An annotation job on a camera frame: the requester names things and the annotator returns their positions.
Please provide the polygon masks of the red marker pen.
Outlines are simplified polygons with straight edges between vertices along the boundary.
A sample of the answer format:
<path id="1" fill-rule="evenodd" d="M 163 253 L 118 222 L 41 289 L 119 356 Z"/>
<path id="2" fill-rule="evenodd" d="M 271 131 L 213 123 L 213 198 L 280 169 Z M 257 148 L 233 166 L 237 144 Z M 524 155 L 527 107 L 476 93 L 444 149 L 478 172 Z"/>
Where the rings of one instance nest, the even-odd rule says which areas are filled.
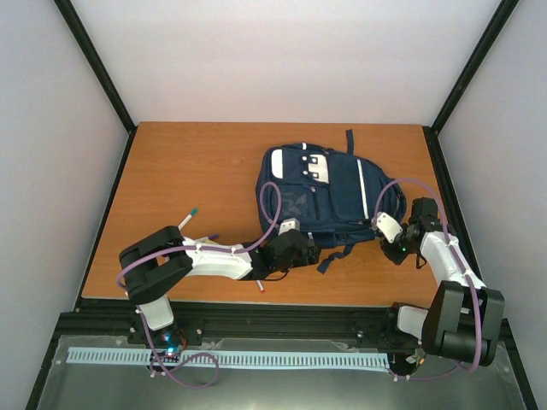
<path id="1" fill-rule="evenodd" d="M 264 286 L 263 286 L 263 284 L 262 284 L 262 281 L 257 280 L 257 281 L 256 281 L 256 285 L 257 285 L 257 288 L 258 288 L 258 290 L 260 291 L 260 293 L 261 293 L 261 294 L 264 294 L 264 293 L 265 293 L 265 288 L 264 288 Z"/>

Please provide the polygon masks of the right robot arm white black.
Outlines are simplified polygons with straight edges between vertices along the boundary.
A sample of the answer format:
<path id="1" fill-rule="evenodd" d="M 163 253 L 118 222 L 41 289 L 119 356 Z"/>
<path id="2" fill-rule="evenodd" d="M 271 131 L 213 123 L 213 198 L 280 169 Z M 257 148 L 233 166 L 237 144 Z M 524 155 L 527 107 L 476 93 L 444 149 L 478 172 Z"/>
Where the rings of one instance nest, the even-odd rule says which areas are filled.
<path id="1" fill-rule="evenodd" d="M 488 288 L 466 260 L 459 240 L 432 198 L 414 200 L 408 222 L 379 212 L 374 226 L 388 260 L 402 264 L 415 255 L 438 285 L 428 308 L 396 302 L 388 311 L 387 335 L 393 342 L 408 335 L 425 354 L 489 366 L 494 358 L 505 300 Z"/>

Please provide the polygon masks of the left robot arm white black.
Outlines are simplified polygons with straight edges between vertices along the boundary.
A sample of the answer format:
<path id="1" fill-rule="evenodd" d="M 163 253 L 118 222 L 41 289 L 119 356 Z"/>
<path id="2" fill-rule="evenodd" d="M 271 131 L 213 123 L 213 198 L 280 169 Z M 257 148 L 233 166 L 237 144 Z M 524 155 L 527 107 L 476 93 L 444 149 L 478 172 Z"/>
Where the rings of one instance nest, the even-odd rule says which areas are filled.
<path id="1" fill-rule="evenodd" d="M 173 225 L 149 235 L 119 254 L 118 284 L 144 316 L 158 343 L 170 343 L 178 323 L 168 292 L 186 277 L 224 277 L 237 281 L 274 280 L 299 267 L 319 263 L 321 248 L 310 233 L 290 224 L 264 244 L 220 245 L 182 236 Z"/>

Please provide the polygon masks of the navy blue student backpack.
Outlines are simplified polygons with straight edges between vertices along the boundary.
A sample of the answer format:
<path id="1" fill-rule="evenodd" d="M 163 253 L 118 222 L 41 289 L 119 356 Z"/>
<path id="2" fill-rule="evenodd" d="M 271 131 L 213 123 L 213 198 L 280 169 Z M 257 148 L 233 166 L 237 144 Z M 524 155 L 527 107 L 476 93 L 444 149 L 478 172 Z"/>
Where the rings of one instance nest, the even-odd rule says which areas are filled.
<path id="1" fill-rule="evenodd" d="M 296 218 L 322 249 L 344 248 L 323 260 L 326 272 L 336 259 L 358 243 L 377 237 L 372 221 L 385 212 L 403 220 L 407 199 L 380 166 L 354 153 L 354 133 L 345 132 L 347 149 L 339 151 L 313 143 L 270 148 L 262 158 L 256 182 L 261 228 L 266 231 L 281 203 L 279 221 Z"/>

